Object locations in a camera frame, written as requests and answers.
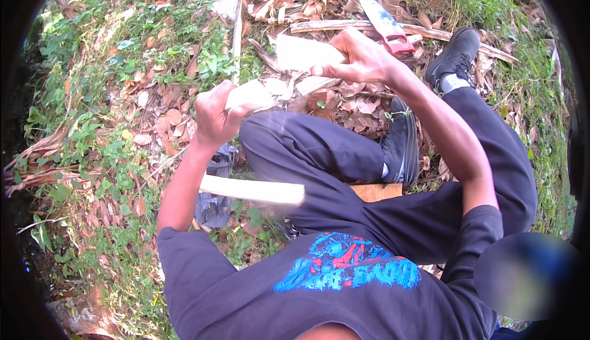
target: black t-shirt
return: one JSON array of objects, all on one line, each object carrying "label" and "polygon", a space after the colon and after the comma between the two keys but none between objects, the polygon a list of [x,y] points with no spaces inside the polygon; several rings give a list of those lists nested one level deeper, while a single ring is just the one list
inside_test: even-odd
[{"label": "black t-shirt", "polygon": [[496,314],[473,286],[483,250],[502,237],[497,209],[464,217],[441,280],[372,241],[326,232],[299,236],[236,270],[202,230],[158,237],[164,293],[186,339],[295,339],[337,322],[361,339],[487,339]]}]

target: blue print on shirt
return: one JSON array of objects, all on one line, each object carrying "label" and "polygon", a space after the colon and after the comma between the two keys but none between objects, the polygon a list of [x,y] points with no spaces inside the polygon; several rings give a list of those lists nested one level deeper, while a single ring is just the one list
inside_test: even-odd
[{"label": "blue print on shirt", "polygon": [[412,289],[421,279],[418,267],[403,257],[358,236],[323,233],[316,237],[306,257],[293,263],[275,291],[292,289],[342,290],[376,281]]}]

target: black pants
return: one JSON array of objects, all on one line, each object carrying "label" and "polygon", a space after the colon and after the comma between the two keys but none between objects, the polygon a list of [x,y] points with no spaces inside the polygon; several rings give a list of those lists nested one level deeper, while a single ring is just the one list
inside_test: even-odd
[{"label": "black pants", "polygon": [[[537,194],[519,136],[476,93],[458,88],[444,97],[483,145],[505,235],[527,231]],[[417,264],[442,263],[451,255],[461,226],[462,186],[366,203],[345,180],[379,180],[384,157],[378,143],[314,116],[266,112],[240,129],[246,158],[260,180],[304,184],[305,202],[288,211],[301,233],[342,232],[372,239]]]}]

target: hand saw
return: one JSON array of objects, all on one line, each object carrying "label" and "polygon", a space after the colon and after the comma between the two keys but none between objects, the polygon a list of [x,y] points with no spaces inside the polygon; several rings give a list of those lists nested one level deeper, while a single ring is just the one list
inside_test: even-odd
[{"label": "hand saw", "polygon": [[373,24],[383,43],[392,55],[402,52],[414,52],[416,49],[408,41],[408,37],[398,25],[397,21],[375,0],[359,0],[367,18]]}]

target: person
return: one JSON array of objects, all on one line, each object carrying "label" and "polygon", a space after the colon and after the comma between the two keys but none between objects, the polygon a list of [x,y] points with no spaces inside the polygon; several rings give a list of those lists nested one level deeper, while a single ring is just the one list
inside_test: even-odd
[{"label": "person", "polygon": [[[434,94],[402,62],[355,29],[330,41],[348,64],[312,74],[381,82],[398,97],[381,144],[304,114],[224,111],[225,81],[195,101],[198,129],[166,189],[158,251],[169,315],[181,339],[485,339],[497,314],[477,296],[483,250],[523,232],[536,209],[535,180],[519,136],[470,87],[480,38],[460,29],[427,70]],[[438,191],[365,203],[343,180],[412,184],[415,118],[458,182]],[[300,235],[236,270],[202,230],[187,232],[211,156],[240,127],[260,180],[305,185],[287,211]],[[417,264],[446,262],[441,279]]]}]

